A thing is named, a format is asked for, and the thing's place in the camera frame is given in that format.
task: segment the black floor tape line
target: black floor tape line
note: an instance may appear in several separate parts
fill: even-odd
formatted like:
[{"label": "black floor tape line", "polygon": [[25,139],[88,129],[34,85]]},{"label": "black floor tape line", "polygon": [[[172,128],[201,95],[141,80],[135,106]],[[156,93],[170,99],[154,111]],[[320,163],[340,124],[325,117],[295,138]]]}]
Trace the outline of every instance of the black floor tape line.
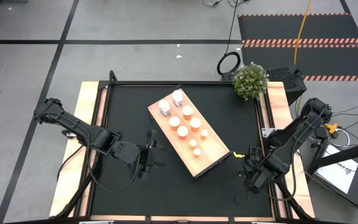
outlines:
[{"label": "black floor tape line", "polygon": [[[41,102],[43,102],[47,96],[50,84],[52,82],[53,75],[54,75],[56,67],[57,67],[57,63],[59,61],[60,55],[63,50],[64,40],[67,38],[68,31],[70,29],[71,23],[73,22],[73,18],[74,18],[74,14],[75,14],[75,11],[76,11],[76,8],[78,5],[78,1],[79,0],[74,0],[73,5],[71,6],[70,13],[68,15],[65,27],[63,29],[62,36],[61,36],[59,44],[57,46],[55,56],[53,57],[51,66],[49,68],[47,77],[45,79],[44,86],[42,87],[40,98],[38,100],[37,105],[39,105]],[[0,205],[0,223],[4,222],[7,210],[9,208],[9,204],[12,200],[13,193],[15,191],[17,182],[20,177],[20,173],[21,173],[23,165],[24,165],[25,158],[29,151],[30,143],[34,136],[36,127],[37,127],[37,122],[34,119],[32,119],[30,122],[29,129],[27,130],[27,134],[25,135],[24,142],[23,142],[21,151],[19,153],[19,157],[16,160],[16,164],[15,164],[11,179],[7,185],[7,189],[5,191],[4,197],[3,197],[1,205]]]},{"label": "black floor tape line", "polygon": [[[0,40],[0,44],[60,44],[61,40]],[[227,44],[222,39],[166,39],[166,40],[64,40],[72,45],[148,45],[148,44]],[[230,44],[241,44],[241,40],[230,40]]]},{"label": "black floor tape line", "polygon": [[339,0],[341,2],[343,11],[345,11],[346,13],[351,14],[351,11],[349,9],[349,6],[347,6],[347,3],[345,2],[345,0]]}]

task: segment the black floor mat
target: black floor mat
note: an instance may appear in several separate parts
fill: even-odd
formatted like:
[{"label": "black floor mat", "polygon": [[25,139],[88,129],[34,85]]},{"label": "black floor mat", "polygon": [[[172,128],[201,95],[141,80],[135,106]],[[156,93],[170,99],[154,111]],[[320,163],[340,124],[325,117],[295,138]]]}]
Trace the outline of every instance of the black floor mat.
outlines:
[{"label": "black floor mat", "polygon": [[[123,140],[145,144],[149,128],[160,131],[160,144],[167,151],[158,152],[156,160],[167,165],[153,167],[151,173],[137,179],[125,192],[109,194],[96,187],[92,215],[166,215],[271,217],[270,199],[264,194],[246,195],[237,174],[239,159],[226,161],[198,179],[181,161],[155,121],[149,121],[146,104],[151,105],[171,93],[174,86],[115,86],[108,114],[108,128],[120,131]],[[244,102],[227,86],[182,86],[208,123],[232,151],[245,153],[249,146],[260,146],[254,101]],[[100,183],[120,189],[130,179],[123,162],[104,157]],[[239,194],[243,205],[233,201]]]},{"label": "black floor mat", "polygon": [[[296,39],[303,16],[240,16],[241,39]],[[351,15],[309,15],[302,39],[358,38]]]},{"label": "black floor mat", "polygon": [[[264,69],[293,65],[293,47],[245,47],[244,65],[254,62]],[[299,48],[296,66],[304,76],[358,76],[358,48]]]}]

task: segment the white paper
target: white paper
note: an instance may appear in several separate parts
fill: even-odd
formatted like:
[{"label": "white paper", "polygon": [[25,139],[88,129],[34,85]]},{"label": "white paper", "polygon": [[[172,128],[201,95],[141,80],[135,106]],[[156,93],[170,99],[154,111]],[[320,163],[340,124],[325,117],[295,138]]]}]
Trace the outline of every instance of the white paper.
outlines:
[{"label": "white paper", "polygon": [[[339,152],[337,148],[329,145],[323,157],[335,154],[337,152]],[[316,173],[320,177],[330,182],[333,186],[347,194],[355,174],[355,172],[352,170],[357,170],[357,166],[358,163],[350,159],[330,166],[321,167],[317,170]]]}]

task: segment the black tabletop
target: black tabletop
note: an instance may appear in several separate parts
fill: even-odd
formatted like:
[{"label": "black tabletop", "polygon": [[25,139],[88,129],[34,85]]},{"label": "black tabletop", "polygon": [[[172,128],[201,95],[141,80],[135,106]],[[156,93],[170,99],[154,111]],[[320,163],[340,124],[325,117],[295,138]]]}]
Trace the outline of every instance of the black tabletop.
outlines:
[{"label": "black tabletop", "polygon": [[[167,148],[157,152],[156,161],[166,165],[153,167],[121,194],[95,187],[91,215],[272,217],[266,195],[249,193],[246,200],[237,174],[239,159],[234,156],[198,179],[191,176],[158,124],[149,119],[146,107],[170,94],[174,87],[115,85],[112,89],[107,127],[120,131],[124,141],[136,144],[145,144],[147,130],[156,129],[160,144]],[[182,89],[229,150],[245,153],[249,146],[260,147],[254,100],[243,101],[231,85],[185,85]],[[121,189],[130,178],[123,162],[103,157],[101,184]]]}]

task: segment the green plant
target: green plant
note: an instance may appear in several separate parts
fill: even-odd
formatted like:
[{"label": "green plant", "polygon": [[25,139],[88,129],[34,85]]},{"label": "green plant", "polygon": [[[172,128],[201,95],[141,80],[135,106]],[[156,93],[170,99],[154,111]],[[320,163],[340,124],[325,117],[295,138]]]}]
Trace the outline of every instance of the green plant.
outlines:
[{"label": "green plant", "polygon": [[234,72],[233,85],[237,95],[245,99],[259,99],[260,93],[267,89],[267,77],[264,68],[251,62],[250,65],[241,66]]}]

